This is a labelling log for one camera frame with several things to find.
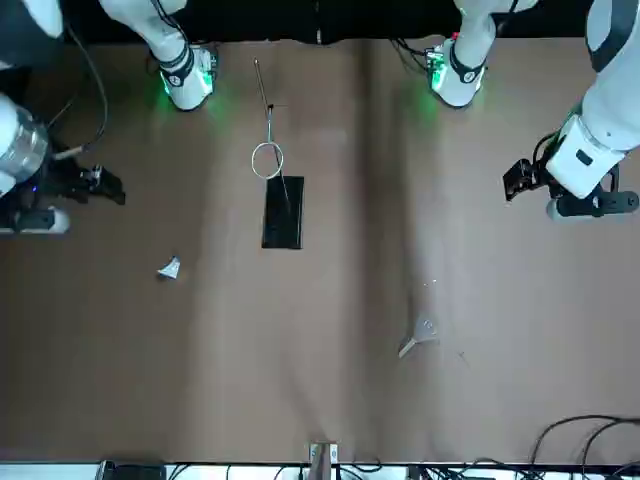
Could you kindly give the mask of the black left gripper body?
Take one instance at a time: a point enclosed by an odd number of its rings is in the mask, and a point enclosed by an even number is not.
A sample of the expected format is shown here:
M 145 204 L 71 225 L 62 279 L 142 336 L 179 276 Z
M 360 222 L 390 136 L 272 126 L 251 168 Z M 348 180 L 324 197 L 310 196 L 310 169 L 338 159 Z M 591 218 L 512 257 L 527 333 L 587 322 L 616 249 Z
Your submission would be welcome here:
M 556 198 L 558 196 L 558 188 L 556 181 L 551 177 L 546 169 L 548 159 L 549 157 L 545 152 L 540 154 L 538 150 L 534 150 L 531 161 L 532 179 L 528 190 L 535 191 L 540 188 L 546 188 L 549 197 Z

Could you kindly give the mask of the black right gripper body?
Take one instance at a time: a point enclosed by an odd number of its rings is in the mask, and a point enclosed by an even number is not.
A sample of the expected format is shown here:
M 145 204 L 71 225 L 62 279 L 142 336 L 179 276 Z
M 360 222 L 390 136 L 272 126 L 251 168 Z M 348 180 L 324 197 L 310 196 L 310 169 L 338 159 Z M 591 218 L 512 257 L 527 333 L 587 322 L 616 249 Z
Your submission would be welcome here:
M 38 207 L 45 198 L 66 198 L 80 204 L 89 201 L 89 170 L 75 159 L 51 160 L 18 189 L 19 204 Z

